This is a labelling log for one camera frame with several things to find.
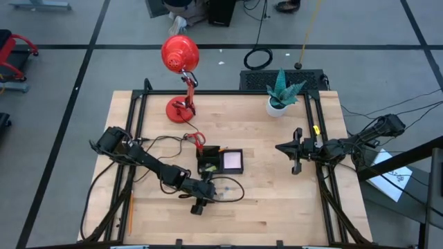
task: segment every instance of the white paper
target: white paper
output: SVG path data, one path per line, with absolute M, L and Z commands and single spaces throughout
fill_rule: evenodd
M 242 154 L 240 152 L 226 152 L 223 155 L 223 167 L 225 169 L 241 169 Z
M 386 152 L 386 150 L 381 149 L 380 153 L 374 159 L 372 165 L 381 163 L 385 160 L 388 160 L 389 158 L 392 158 L 392 156 L 388 152 Z M 385 173 L 383 174 L 383 176 L 385 176 L 387 179 L 389 179 L 389 181 L 392 181 L 393 183 L 395 183 L 396 186 L 404 190 L 411 174 L 412 171 L 410 169 L 408 169 L 407 167 L 401 167 L 399 169 Z M 375 176 L 367 180 L 367 182 L 383 192 L 385 195 L 389 196 L 395 202 L 399 201 L 402 191 L 394 187 L 383 177 Z

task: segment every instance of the wooden table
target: wooden table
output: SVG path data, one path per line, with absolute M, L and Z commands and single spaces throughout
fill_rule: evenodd
M 125 127 L 131 94 L 131 91 L 114 92 L 105 127 Z M 166 117 L 165 106 L 172 97 L 148 96 L 142 137 L 182 137 L 184 133 L 195 132 L 188 124 L 175 124 Z M 347 137 L 337 92 L 320 92 L 320 98 L 329 139 Z M 132 233 L 126 229 L 125 243 L 174 244 L 176 239 L 183 239 L 185 245 L 271 246 L 276 240 L 283 240 L 286 246 L 327 245 L 314 163 L 303 161 L 302 173 L 294 176 L 291 174 L 293 161 L 274 148 L 276 144 L 292 140 L 297 127 L 302 127 L 303 136 L 309 137 L 304 100 L 299 98 L 300 101 L 290 106 L 283 117 L 272 118 L 265 110 L 267 99 L 266 95 L 195 96 L 197 116 L 190 122 L 206 135 L 206 145 L 244 151 L 244 173 L 230 175 L 244 186 L 244 199 L 238 203 L 209 204 L 201 216 L 196 216 L 190 213 L 195 199 L 178 199 L 178 194 L 162 193 L 157 176 L 149 173 L 134 183 Z M 311 106 L 317 124 L 313 101 Z M 135 116 L 132 133 L 135 132 L 136 119 Z M 162 140 L 156 142 L 149 153 L 156 157 L 171 156 L 178 150 L 179 142 Z M 188 168 L 192 177 L 199 178 L 195 146 L 191 143 L 183 143 L 179 156 L 161 160 Z M 93 177 L 109 162 L 106 156 L 99 156 Z M 349 158 L 342 163 L 353 165 Z M 116 168 L 111 168 L 92 191 L 84 223 L 85 234 L 92 232 L 109 209 Z M 135 179 L 145 172 L 145 168 L 138 168 Z M 344 212 L 361 234 L 372 240 L 356 173 L 340 165 L 335 172 Z M 231 182 L 215 180 L 215 185 L 225 199 L 235 199 L 241 194 Z M 332 209 L 331 214 L 335 240 L 340 241 Z M 114 228 L 113 238 L 116 238 L 116 230 Z

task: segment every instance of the floor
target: floor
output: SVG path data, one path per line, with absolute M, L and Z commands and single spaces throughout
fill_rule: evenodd
M 8 2 L 0 0 L 0 28 L 24 35 L 43 49 L 28 65 L 29 92 L 0 96 L 0 112 L 9 113 L 13 121 L 0 148 L 0 241 L 2 248 L 16 247 L 45 167 L 53 165 L 27 246 L 73 243 L 96 160 L 88 140 L 101 134 L 112 92 L 139 89 L 145 77 L 155 89 L 185 88 L 160 60 L 159 48 L 172 21 L 168 16 L 151 19 L 144 0 L 70 0 L 70 12 L 15 10 Z M 288 45 L 273 49 L 267 69 L 292 69 L 316 2 L 302 1 L 294 15 L 277 13 L 271 8 L 276 2 L 269 0 L 271 18 L 263 22 L 260 43 Z M 196 43 L 209 44 L 200 50 L 195 71 L 199 89 L 238 89 L 243 57 L 253 47 L 260 24 L 245 15 L 242 4 L 237 2 L 229 28 L 202 22 L 188 30 Z M 442 8 L 440 0 L 324 0 L 309 43 L 325 46 L 308 46 L 303 68 L 323 69 L 341 103 L 359 113 L 439 89 L 443 33 L 436 31 L 443 22 Z M 261 11 L 262 3 L 251 14 L 259 17 Z M 265 60 L 266 55 L 256 54 L 250 64 Z M 442 97 L 439 91 L 390 112 Z M 401 118 L 408 125 L 423 113 Z M 432 110 L 384 148 L 403 151 L 440 136 L 442 115 L 442 107 Z M 362 117 L 345 121 L 351 132 L 368 123 Z M 414 166 L 429 170 L 429 163 Z M 366 208 L 376 242 L 417 243 L 418 223 L 372 203 Z M 443 231 L 432 230 L 430 248 L 439 247 L 442 237 Z

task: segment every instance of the white pot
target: white pot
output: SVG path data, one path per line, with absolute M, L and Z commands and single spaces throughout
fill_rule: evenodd
M 271 106 L 271 97 L 268 99 L 268 104 L 266 105 L 266 111 L 271 117 L 278 118 L 283 116 L 283 114 L 288 109 L 288 106 L 285 106 L 283 109 L 275 109 Z

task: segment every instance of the red desk lamp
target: red desk lamp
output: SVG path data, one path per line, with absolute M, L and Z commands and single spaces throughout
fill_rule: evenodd
M 194 88 L 199 83 L 192 70 L 199 63 L 199 49 L 189 37 L 175 35 L 166 40 L 161 47 L 161 58 L 169 70 L 182 74 L 181 80 L 188 85 L 186 97 L 178 96 L 168 102 L 166 105 L 166 115 L 173 122 L 182 123 L 189 121 L 195 116 Z

